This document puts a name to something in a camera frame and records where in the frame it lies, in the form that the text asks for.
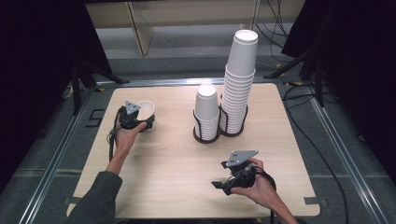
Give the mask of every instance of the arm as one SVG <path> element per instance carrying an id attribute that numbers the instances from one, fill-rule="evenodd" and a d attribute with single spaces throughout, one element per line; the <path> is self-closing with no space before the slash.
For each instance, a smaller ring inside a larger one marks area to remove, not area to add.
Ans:
<path id="1" fill-rule="evenodd" d="M 144 122 L 132 130 L 117 131 L 117 149 L 113 159 L 106 170 L 95 178 L 91 189 L 78 202 L 66 223 L 113 223 L 116 215 L 115 200 L 122 185 L 120 170 L 137 134 L 145 127 Z"/>
<path id="2" fill-rule="evenodd" d="M 249 159 L 249 161 L 263 169 L 262 161 L 253 158 Z M 231 192 L 247 196 L 255 203 L 274 211 L 282 224 L 298 224 L 289 208 L 282 202 L 279 195 L 271 186 L 271 183 L 262 175 L 256 175 L 256 181 L 250 189 L 232 188 Z"/>

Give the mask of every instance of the stack of paper cups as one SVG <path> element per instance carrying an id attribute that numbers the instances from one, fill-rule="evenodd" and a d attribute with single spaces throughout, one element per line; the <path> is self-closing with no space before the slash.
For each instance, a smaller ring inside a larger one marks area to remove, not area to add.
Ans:
<path id="1" fill-rule="evenodd" d="M 256 72 L 257 43 L 258 35 L 250 30 L 237 31 L 233 38 L 230 56 L 225 66 L 224 93 L 221 101 L 220 128 L 226 133 L 239 133 L 244 123 L 251 84 Z"/>
<path id="2" fill-rule="evenodd" d="M 196 94 L 194 116 L 196 136 L 204 141 L 214 139 L 219 127 L 219 104 L 218 92 L 211 83 L 200 85 Z"/>

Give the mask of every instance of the table top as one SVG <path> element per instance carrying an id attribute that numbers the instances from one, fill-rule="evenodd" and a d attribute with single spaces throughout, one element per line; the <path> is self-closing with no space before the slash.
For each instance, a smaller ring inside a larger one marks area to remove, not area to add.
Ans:
<path id="1" fill-rule="evenodd" d="M 223 86 L 216 85 L 219 96 Z M 125 101 L 155 104 L 156 127 L 140 133 L 121 170 L 123 185 L 116 200 L 119 218 L 268 217 L 270 211 L 250 199 L 226 196 L 212 181 L 226 181 L 223 169 L 234 150 L 259 150 L 255 158 L 276 181 L 277 192 L 294 216 L 316 216 L 318 204 L 303 158 L 274 84 L 253 84 L 244 131 L 221 136 L 211 144 L 198 143 L 192 134 L 198 86 L 117 89 L 93 142 L 74 197 L 90 189 L 108 165 L 106 141 L 117 110 Z M 67 214 L 73 209 L 70 204 Z"/>

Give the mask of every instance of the cable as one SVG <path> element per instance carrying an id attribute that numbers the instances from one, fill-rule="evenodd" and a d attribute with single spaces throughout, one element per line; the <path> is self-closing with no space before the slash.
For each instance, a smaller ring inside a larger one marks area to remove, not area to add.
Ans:
<path id="1" fill-rule="evenodd" d="M 284 94 L 284 99 L 288 99 L 288 93 L 297 88 L 297 87 L 302 87 L 302 86 L 294 86 L 291 87 L 290 89 L 288 89 L 285 94 Z M 322 158 L 323 162 L 325 163 L 326 167 L 328 168 L 328 170 L 330 171 L 330 173 L 332 174 L 332 177 L 334 178 L 335 182 L 337 183 L 338 188 L 340 189 L 342 198 L 343 198 L 343 202 L 344 202 L 344 211 L 346 214 L 346 224 L 349 223 L 349 215 L 348 215 L 348 209 L 347 209 L 347 197 L 346 194 L 344 192 L 344 189 L 338 179 L 338 177 L 335 175 L 334 171 L 332 170 L 332 167 L 329 165 L 329 163 L 326 161 L 326 159 L 324 158 L 323 154 L 320 152 L 320 150 L 318 149 L 318 147 L 314 144 L 314 142 L 309 138 L 309 136 L 303 132 L 303 130 L 301 129 L 301 127 L 297 124 L 297 122 L 295 121 L 294 117 L 291 115 L 289 109 L 288 109 L 288 103 L 285 100 L 285 108 L 286 108 L 286 112 L 288 113 L 290 119 L 293 121 L 293 123 L 295 124 L 295 126 L 297 127 L 297 129 L 303 134 L 303 136 L 308 140 L 308 142 L 312 145 L 312 147 L 314 147 L 314 149 L 316 150 L 316 152 L 319 154 L 319 156 Z"/>

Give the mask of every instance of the gray sleeve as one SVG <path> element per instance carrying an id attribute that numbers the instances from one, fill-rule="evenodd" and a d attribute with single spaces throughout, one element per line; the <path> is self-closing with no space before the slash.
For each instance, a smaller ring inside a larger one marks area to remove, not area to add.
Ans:
<path id="1" fill-rule="evenodd" d="M 108 171 L 100 172 L 66 223 L 113 223 L 116 215 L 115 201 L 121 185 L 122 179 L 118 175 Z"/>

